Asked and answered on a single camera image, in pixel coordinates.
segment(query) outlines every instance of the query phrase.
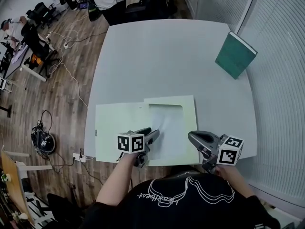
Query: book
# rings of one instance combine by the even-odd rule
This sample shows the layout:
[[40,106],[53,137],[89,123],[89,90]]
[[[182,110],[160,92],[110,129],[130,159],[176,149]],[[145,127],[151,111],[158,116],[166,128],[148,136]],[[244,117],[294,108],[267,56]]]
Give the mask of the book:
[[256,50],[231,31],[228,33],[215,63],[237,79],[256,55]]

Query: power outlet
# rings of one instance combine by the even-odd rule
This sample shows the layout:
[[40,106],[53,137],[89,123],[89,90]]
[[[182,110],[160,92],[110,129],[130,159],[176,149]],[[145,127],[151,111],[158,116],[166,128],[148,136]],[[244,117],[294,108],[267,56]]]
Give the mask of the power outlet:
[[83,163],[86,163],[87,161],[86,155],[81,155],[80,157],[80,154],[73,153],[73,158],[75,158],[76,161],[81,161]]

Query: white box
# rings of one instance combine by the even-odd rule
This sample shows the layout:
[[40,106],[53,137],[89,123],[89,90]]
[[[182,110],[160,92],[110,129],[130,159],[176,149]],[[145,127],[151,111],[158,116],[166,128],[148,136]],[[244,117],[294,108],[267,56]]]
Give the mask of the white box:
[[144,134],[136,133],[121,133],[118,134],[118,150],[127,153],[134,154],[144,151]]
[[244,140],[229,136],[219,147],[217,164],[235,166],[243,149]]

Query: wooden tabletop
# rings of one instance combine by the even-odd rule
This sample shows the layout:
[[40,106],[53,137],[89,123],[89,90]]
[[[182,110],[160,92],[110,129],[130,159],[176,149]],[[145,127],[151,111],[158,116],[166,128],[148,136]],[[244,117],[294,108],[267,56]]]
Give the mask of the wooden tabletop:
[[27,214],[29,222],[34,225],[34,221],[30,215],[26,200],[24,197],[22,183],[19,177],[18,167],[15,162],[1,150],[2,168],[5,174],[9,174],[11,182],[6,182],[7,190],[11,200],[21,213]]

